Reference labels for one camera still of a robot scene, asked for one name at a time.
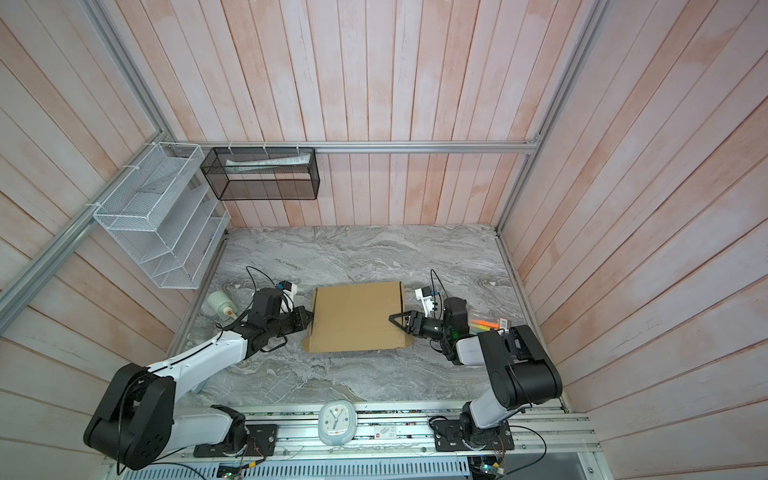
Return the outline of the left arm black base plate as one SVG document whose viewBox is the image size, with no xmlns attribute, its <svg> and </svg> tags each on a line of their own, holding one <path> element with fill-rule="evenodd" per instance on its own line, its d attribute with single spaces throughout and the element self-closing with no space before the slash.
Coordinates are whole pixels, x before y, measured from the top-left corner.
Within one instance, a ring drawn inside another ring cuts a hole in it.
<svg viewBox="0 0 768 480">
<path fill-rule="evenodd" d="M 275 452 L 277 433 L 277 424 L 246 424 L 245 434 L 238 434 L 233 444 L 225 441 L 215 445 L 197 445 L 194 447 L 193 457 L 221 458 L 243 455 L 246 457 L 270 457 Z"/>
</svg>

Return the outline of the black mesh wall basket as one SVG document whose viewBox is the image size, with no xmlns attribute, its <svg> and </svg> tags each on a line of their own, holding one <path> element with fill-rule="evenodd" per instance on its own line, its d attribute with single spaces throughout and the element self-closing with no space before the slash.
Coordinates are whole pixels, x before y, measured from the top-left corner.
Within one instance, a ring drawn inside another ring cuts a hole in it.
<svg viewBox="0 0 768 480">
<path fill-rule="evenodd" d="M 293 174 L 227 174 L 227 160 L 256 160 L 310 154 L 309 169 Z M 301 147 L 214 147 L 201 171 L 216 197 L 222 201 L 314 200 L 321 183 L 315 151 Z"/>
</svg>

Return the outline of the pale blue alarm clock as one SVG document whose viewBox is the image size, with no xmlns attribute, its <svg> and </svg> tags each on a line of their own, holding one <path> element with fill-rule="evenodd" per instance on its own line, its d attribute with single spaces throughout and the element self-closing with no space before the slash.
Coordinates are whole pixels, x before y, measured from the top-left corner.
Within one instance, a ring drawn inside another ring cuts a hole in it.
<svg viewBox="0 0 768 480">
<path fill-rule="evenodd" d="M 347 400 L 324 405 L 318 415 L 318 436 L 328 446 L 342 446 L 350 442 L 358 426 L 357 411 Z"/>
</svg>

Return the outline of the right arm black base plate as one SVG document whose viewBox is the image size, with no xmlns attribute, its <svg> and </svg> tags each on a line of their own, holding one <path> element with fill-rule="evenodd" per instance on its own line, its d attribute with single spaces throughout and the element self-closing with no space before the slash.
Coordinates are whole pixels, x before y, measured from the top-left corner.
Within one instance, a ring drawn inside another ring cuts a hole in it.
<svg viewBox="0 0 768 480">
<path fill-rule="evenodd" d="M 433 432 L 435 449 L 438 452 L 469 450 L 506 452 L 514 449 L 514 440 L 509 426 L 501 425 L 478 430 L 469 420 L 449 420 L 444 416 L 430 417 L 428 425 Z"/>
</svg>

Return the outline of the white paper in basket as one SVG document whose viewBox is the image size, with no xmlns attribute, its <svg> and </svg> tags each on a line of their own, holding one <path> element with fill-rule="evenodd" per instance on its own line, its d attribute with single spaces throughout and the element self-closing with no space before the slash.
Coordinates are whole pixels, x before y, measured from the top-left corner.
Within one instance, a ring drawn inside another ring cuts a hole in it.
<svg viewBox="0 0 768 480">
<path fill-rule="evenodd" d="M 227 160 L 224 170 L 227 174 L 293 174 L 308 170 L 311 162 L 310 154 L 256 160 Z"/>
</svg>

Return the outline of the pack of coloured markers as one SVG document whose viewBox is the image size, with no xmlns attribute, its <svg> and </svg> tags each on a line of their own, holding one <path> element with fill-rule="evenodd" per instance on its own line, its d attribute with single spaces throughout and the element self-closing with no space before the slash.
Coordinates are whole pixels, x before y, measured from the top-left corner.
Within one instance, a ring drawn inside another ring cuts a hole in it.
<svg viewBox="0 0 768 480">
<path fill-rule="evenodd" d="M 479 334 L 489 331 L 508 330 L 512 324 L 506 318 L 500 317 L 494 320 L 481 320 L 472 318 L 469 320 L 469 329 L 472 333 Z"/>
</svg>

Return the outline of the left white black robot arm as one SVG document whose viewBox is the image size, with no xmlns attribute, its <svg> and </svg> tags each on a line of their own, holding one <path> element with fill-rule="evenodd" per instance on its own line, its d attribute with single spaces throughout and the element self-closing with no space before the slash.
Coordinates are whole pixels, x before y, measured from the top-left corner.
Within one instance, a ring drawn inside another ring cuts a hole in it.
<svg viewBox="0 0 768 480">
<path fill-rule="evenodd" d="M 313 318 L 279 287 L 256 291 L 246 311 L 200 345 L 148 366 L 120 368 L 85 428 L 84 444 L 131 470 L 199 445 L 243 455 L 249 439 L 244 414 L 221 404 L 179 413 L 178 400 L 220 371 L 269 352 L 270 340 L 285 344 Z"/>
</svg>

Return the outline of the small white label card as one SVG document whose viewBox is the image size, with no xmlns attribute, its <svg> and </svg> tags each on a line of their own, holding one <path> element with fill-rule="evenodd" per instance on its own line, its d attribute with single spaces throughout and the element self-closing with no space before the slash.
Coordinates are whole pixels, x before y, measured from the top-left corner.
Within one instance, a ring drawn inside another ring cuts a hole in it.
<svg viewBox="0 0 768 480">
<path fill-rule="evenodd" d="M 395 425 L 376 425 L 374 427 L 374 438 L 376 440 L 393 440 L 398 436 Z"/>
</svg>

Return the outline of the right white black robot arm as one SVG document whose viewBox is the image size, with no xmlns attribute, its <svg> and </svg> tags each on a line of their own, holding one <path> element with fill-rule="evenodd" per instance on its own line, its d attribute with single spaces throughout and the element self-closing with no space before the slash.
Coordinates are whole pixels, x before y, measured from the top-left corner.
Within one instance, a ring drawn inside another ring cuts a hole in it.
<svg viewBox="0 0 768 480">
<path fill-rule="evenodd" d="M 487 373 L 490 388 L 465 403 L 458 419 L 428 420 L 439 452 L 512 449 L 508 420 L 562 394 L 556 367 L 527 325 L 472 335 L 467 302 L 457 297 L 442 302 L 438 318 L 411 310 L 392 314 L 389 321 L 412 337 L 438 342 L 453 364 L 481 366 Z"/>
</svg>

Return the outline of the brown cardboard box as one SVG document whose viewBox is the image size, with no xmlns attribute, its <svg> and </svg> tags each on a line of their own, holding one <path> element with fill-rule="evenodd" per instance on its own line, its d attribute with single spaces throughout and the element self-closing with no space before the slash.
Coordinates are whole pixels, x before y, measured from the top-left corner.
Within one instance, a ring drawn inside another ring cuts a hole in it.
<svg viewBox="0 0 768 480">
<path fill-rule="evenodd" d="M 389 321 L 405 311 L 400 282 L 319 287 L 302 342 L 309 354 L 407 348 L 412 339 Z"/>
</svg>

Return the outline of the aluminium front rail frame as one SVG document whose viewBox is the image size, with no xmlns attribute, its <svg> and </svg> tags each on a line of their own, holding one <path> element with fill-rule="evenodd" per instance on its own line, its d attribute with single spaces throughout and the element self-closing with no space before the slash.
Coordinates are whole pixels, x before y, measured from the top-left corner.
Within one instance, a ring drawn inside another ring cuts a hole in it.
<svg viewBox="0 0 768 480">
<path fill-rule="evenodd" d="M 141 470 L 105 465 L 104 479 L 609 479 L 612 474 L 589 418 L 559 400 L 528 407 L 509 426 L 514 449 L 438 452 L 430 417 L 458 419 L 459 401 L 355 404 L 358 426 L 342 446 L 323 444 L 323 405 L 247 407 L 247 424 L 277 424 L 273 456 L 194 458 L 194 447 Z M 395 425 L 393 440 L 376 440 L 376 425 Z"/>
</svg>

